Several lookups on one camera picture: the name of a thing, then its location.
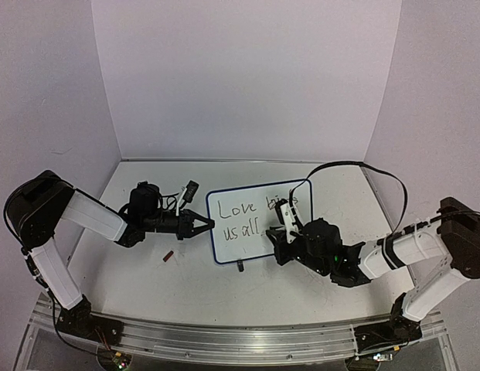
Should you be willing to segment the blue framed whiteboard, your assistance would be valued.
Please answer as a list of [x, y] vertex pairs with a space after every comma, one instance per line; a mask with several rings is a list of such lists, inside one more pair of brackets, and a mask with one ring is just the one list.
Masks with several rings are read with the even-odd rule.
[[293, 203], [301, 220], [312, 220], [313, 191], [309, 181], [293, 179], [209, 192], [206, 207], [215, 222], [210, 231], [215, 262], [232, 264], [273, 255], [274, 247], [266, 231], [282, 226], [275, 204], [287, 199], [291, 189], [296, 189]]

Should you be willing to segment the red marker cap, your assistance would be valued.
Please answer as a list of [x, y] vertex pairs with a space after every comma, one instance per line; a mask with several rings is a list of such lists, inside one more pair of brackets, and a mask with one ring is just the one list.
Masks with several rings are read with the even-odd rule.
[[164, 262], [167, 262], [174, 254], [174, 251], [169, 251], [164, 257], [163, 257], [163, 261]]

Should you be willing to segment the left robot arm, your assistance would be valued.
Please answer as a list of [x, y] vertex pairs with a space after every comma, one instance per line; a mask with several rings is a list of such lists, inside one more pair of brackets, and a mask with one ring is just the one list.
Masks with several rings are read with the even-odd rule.
[[161, 193], [157, 185], [139, 182], [119, 210], [46, 170], [20, 185], [5, 201], [3, 219], [19, 242], [34, 280], [46, 291], [59, 334], [109, 345], [121, 341], [121, 321], [95, 315], [62, 257], [57, 230], [64, 221], [132, 248], [150, 233], [172, 234], [178, 240], [209, 232], [214, 220], [188, 209], [199, 188], [190, 181], [180, 192]]

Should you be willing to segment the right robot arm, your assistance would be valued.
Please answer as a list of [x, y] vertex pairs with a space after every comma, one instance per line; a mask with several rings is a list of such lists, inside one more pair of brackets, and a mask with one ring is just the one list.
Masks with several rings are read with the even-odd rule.
[[421, 338], [421, 321], [464, 283], [480, 279], [480, 212], [452, 197], [441, 200], [437, 215], [378, 240], [352, 246], [339, 228], [322, 218], [302, 224], [286, 199], [275, 206], [280, 226], [266, 231], [278, 264], [296, 260], [344, 288], [366, 285], [392, 271], [431, 258], [437, 266], [393, 303], [385, 322], [355, 328], [360, 354], [406, 345]]

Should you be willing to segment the aluminium front rail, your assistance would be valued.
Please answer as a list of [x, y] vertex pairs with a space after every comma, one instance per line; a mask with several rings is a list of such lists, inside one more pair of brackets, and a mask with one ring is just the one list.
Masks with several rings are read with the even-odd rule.
[[95, 312], [112, 349], [165, 361], [218, 366], [316, 364], [394, 351], [411, 356], [414, 370], [433, 356], [439, 370], [456, 370], [447, 329], [438, 310], [420, 323], [420, 339], [392, 342], [377, 335], [385, 316], [305, 325], [218, 326], [145, 321]]

